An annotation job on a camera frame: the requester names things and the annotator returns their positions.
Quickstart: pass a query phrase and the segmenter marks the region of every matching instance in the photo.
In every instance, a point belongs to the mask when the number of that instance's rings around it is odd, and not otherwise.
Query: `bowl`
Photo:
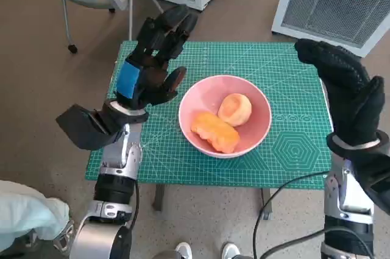
[[[235,127],[240,136],[235,151],[224,154],[193,133],[191,123],[202,111],[217,115],[223,99],[231,93],[246,95],[252,103],[252,114],[248,122]],[[199,151],[216,158],[239,157],[251,151],[267,136],[271,119],[271,107],[263,92],[248,80],[231,75],[211,76],[195,83],[186,92],[179,107],[179,124],[185,138]]]

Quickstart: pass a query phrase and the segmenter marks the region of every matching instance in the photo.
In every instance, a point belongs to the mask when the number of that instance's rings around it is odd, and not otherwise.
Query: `black glove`
[[[317,68],[326,86],[335,134],[351,146],[376,140],[385,104],[383,78],[370,80],[360,59],[340,46],[301,39],[295,49],[301,62]]]

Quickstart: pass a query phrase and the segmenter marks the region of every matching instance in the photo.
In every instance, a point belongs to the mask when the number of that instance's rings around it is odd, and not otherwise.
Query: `green cutting mat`
[[[118,71],[136,42],[124,42],[108,90],[113,97]],[[144,149],[139,181],[190,185],[276,188],[283,182],[330,167],[325,137],[331,125],[316,70],[298,61],[291,43],[188,42],[169,66],[187,67],[179,95],[171,102],[148,107],[143,125]],[[266,139],[248,154],[230,160],[197,151],[180,131],[178,110],[185,92],[212,75],[243,77],[267,96],[272,127]],[[102,150],[91,153],[85,177],[96,180]],[[320,189],[323,177],[303,180],[294,188]]]

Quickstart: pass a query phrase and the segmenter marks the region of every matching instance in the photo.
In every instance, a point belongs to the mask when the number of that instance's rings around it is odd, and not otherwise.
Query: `gray floor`
[[[199,41],[291,41],[272,36],[270,28],[278,0],[213,0],[191,39]],[[127,14],[114,16],[69,4],[78,55],[70,55],[63,27],[61,0],[0,0],[2,81],[0,179],[59,197],[78,221],[91,199],[93,183],[84,180],[88,152],[78,150],[56,126],[55,117],[77,102],[101,106],[116,53],[126,39]],[[149,0],[136,0],[136,27],[157,11]],[[390,75],[390,34],[363,60],[371,74]],[[390,132],[390,102],[381,128]],[[223,242],[233,241],[251,254],[257,194],[252,189],[169,186],[165,210],[151,209],[152,185],[141,186],[141,211],[135,227],[132,258],[148,259],[181,240],[191,243],[194,259],[219,258]],[[262,222],[258,248],[268,247],[322,226],[322,193],[287,190],[274,204],[271,221]],[[377,211],[375,247],[388,258],[390,218]],[[273,258],[319,258],[314,240],[280,252]],[[29,258],[58,258],[47,245]]]

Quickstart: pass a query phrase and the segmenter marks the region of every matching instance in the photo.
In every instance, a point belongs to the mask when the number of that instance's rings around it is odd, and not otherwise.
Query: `cable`
[[[138,182],[135,181],[135,212],[132,220],[132,224],[130,225],[130,232],[134,229],[135,221],[137,220],[138,210],[140,209],[140,189],[138,187]]]
[[[367,244],[360,238],[360,236],[357,233],[355,233],[351,229],[348,229],[347,227],[328,227],[326,229],[318,230],[317,232],[314,232],[310,235],[303,236],[303,237],[298,238],[298,239],[293,239],[291,241],[285,242],[283,244],[280,244],[278,246],[275,246],[275,247],[267,250],[267,252],[265,252],[260,257],[260,259],[266,259],[267,257],[271,256],[273,253],[276,253],[284,248],[303,243],[305,241],[308,241],[309,239],[313,239],[317,236],[321,236],[321,235],[328,233],[328,232],[347,232],[347,233],[354,235],[362,243],[362,245],[366,249],[366,252],[367,252],[368,256],[370,257],[370,259],[375,259],[373,253],[371,252],[370,248],[368,248]]]
[[[257,221],[256,221],[256,224],[255,224],[255,228],[253,230],[253,257],[254,259],[257,259],[257,253],[256,253],[256,234],[257,234],[257,228],[258,228],[258,225],[260,223],[260,219],[261,219],[261,216],[263,215],[263,212],[264,212],[264,209],[268,206],[268,204],[271,203],[271,201],[276,197],[276,195],[279,194],[279,192],[281,192],[282,189],[284,189],[287,185],[291,184],[291,183],[294,183],[296,181],[299,181],[299,180],[302,180],[302,179],[307,179],[307,178],[311,178],[311,177],[315,177],[315,176],[321,176],[321,175],[326,175],[328,174],[328,171],[324,171],[324,172],[315,172],[315,173],[312,173],[312,174],[309,174],[309,175],[305,175],[305,176],[301,176],[301,177],[298,177],[298,178],[295,178],[295,179],[292,179],[286,183],[284,183],[269,199],[268,201],[261,207],[260,209],[260,212],[258,214],[258,217],[257,217]]]

